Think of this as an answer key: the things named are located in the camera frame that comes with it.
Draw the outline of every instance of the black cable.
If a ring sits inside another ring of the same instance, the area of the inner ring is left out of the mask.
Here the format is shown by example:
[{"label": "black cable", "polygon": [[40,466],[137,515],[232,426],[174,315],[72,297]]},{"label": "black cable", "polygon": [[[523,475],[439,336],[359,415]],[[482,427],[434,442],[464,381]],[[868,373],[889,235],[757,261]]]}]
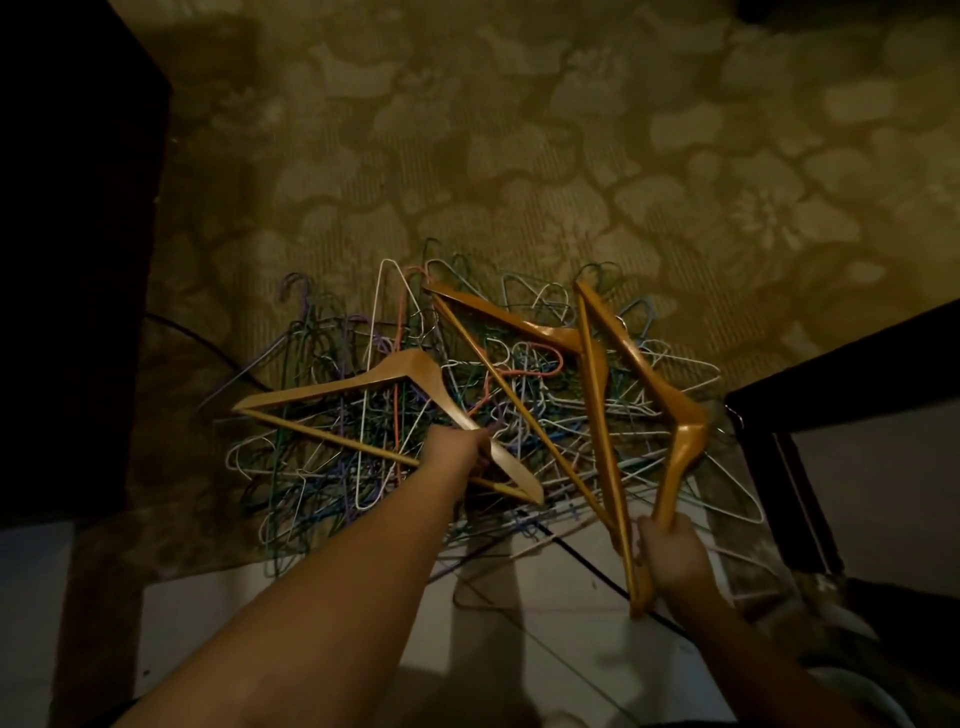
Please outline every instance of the black cable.
[{"label": "black cable", "polygon": [[[244,368],[240,364],[235,362],[232,358],[230,358],[229,354],[224,353],[223,350],[221,350],[216,344],[214,344],[212,341],[209,341],[208,339],[204,339],[196,331],[191,331],[186,326],[182,324],[178,324],[176,321],[168,319],[166,316],[160,316],[159,314],[151,313],[150,311],[144,311],[143,317],[145,319],[148,319],[149,321],[153,321],[163,326],[172,328],[175,331],[179,331],[184,336],[188,336],[189,338],[193,339],[198,344],[203,346],[210,353],[212,353],[214,356],[216,356],[218,359],[224,362],[227,366],[229,366],[234,372],[237,372],[237,373],[243,372]],[[255,376],[253,376],[250,372],[244,372],[240,376],[240,378],[246,381],[247,383],[252,384],[261,392],[274,391],[271,387],[268,387],[262,381],[260,381]]]},{"label": "black cable", "polygon": [[[609,578],[605,573],[597,569],[586,556],[580,553],[580,551],[578,551],[576,548],[568,544],[563,539],[557,536],[554,536],[553,531],[551,531],[549,528],[547,528],[545,525],[543,525],[539,521],[534,521],[534,527],[543,535],[550,536],[553,539],[554,543],[557,544],[557,546],[562,548],[564,551],[570,554],[573,558],[575,558],[577,561],[579,561],[581,564],[587,567],[590,573],[592,573],[594,576],[600,579],[600,581],[602,581],[608,587],[613,589],[624,599],[627,599],[628,601],[630,600],[630,595],[627,594],[625,589],[623,589],[619,584],[617,584],[615,581]],[[663,615],[659,615],[653,611],[650,612],[650,617],[653,621],[655,621],[658,624],[662,624],[664,627],[669,629],[675,635],[678,635],[679,637],[683,637],[688,642],[693,643],[693,640],[690,639],[690,636],[686,634],[684,629],[672,619],[667,619]]]}]

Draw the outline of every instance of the pile of hangers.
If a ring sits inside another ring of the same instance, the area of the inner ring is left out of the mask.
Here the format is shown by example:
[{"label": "pile of hangers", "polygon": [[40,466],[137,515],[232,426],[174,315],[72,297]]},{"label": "pile of hangers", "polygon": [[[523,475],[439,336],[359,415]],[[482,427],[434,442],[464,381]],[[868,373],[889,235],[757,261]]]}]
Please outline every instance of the pile of hangers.
[{"label": "pile of hangers", "polygon": [[[245,371],[273,367],[285,388],[234,405],[271,429],[227,454],[248,480],[245,507],[265,512],[260,538],[275,573],[397,487],[430,424],[493,425],[496,473],[471,479],[448,542],[591,512],[622,556],[631,614],[644,614],[655,593],[631,556],[628,499],[654,496],[663,525],[678,497],[697,500],[684,474],[705,454],[709,427],[690,395],[715,382],[717,368],[649,338],[645,300],[612,310],[600,293],[609,288],[603,266],[585,266],[572,288],[501,274],[494,303],[465,262],[384,260],[369,317],[331,308],[303,276],[284,281],[284,292],[303,285],[300,316]],[[646,318],[630,331],[639,303]],[[661,372],[686,377],[675,386]]]}]

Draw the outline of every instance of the wire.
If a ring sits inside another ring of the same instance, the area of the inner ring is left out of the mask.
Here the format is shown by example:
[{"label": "wire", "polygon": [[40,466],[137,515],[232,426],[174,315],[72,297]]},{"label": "wire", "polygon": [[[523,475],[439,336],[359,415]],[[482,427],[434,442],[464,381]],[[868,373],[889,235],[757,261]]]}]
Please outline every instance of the wire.
[{"label": "wire", "polygon": [[207,349],[210,353],[212,353],[214,356],[216,356],[218,359],[220,359],[222,362],[224,362],[227,366],[229,366],[234,372],[238,373],[240,375],[240,378],[242,378],[248,384],[252,384],[261,392],[274,391],[271,387],[268,387],[266,384],[264,384],[262,381],[257,379],[254,375],[252,375],[250,372],[246,371],[244,367],[242,367],[227,353],[221,350],[220,347],[218,347],[209,339],[203,338],[196,331],[193,331],[187,328],[183,324],[178,324],[176,321],[174,321],[173,319],[168,319],[166,316],[160,316],[158,313],[151,313],[150,311],[144,311],[143,317],[148,321],[153,321],[157,324],[161,324],[168,328],[172,328],[175,331],[179,331],[184,336],[188,336],[189,338],[193,339],[198,344],[200,344],[205,349]]}]

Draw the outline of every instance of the beige carpet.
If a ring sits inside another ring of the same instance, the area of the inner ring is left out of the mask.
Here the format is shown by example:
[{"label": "beige carpet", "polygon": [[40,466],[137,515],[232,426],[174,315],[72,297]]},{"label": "beige carpet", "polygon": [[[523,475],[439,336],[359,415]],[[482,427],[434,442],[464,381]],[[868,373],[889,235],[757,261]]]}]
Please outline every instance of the beige carpet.
[{"label": "beige carpet", "polygon": [[[287,273],[369,310],[432,235],[491,277],[615,262],[733,388],[957,297],[957,11],[731,4],[113,0],[174,87],[148,307],[246,358]],[[239,393],[193,413],[226,375],[145,324],[132,510],[79,532],[53,725],[130,695],[145,584],[257,558],[212,422]]]}]

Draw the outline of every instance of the fingers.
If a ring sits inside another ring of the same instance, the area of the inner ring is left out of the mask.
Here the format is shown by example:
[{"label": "fingers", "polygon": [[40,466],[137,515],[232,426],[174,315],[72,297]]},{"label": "fingers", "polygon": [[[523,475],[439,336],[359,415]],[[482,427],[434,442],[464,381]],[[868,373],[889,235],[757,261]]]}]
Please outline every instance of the fingers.
[{"label": "fingers", "polygon": [[673,532],[674,533],[695,533],[696,528],[693,527],[693,521],[690,520],[690,517],[686,513],[678,513],[673,517]]},{"label": "fingers", "polygon": [[644,549],[659,543],[666,535],[649,516],[640,516],[636,520],[636,528],[640,532],[640,546]]},{"label": "fingers", "polygon": [[480,450],[480,454],[486,457],[488,460],[492,458],[491,455],[491,441],[492,441],[492,432],[487,427],[481,427],[480,429],[471,430],[470,433],[473,435],[475,442],[477,444],[477,449]]}]

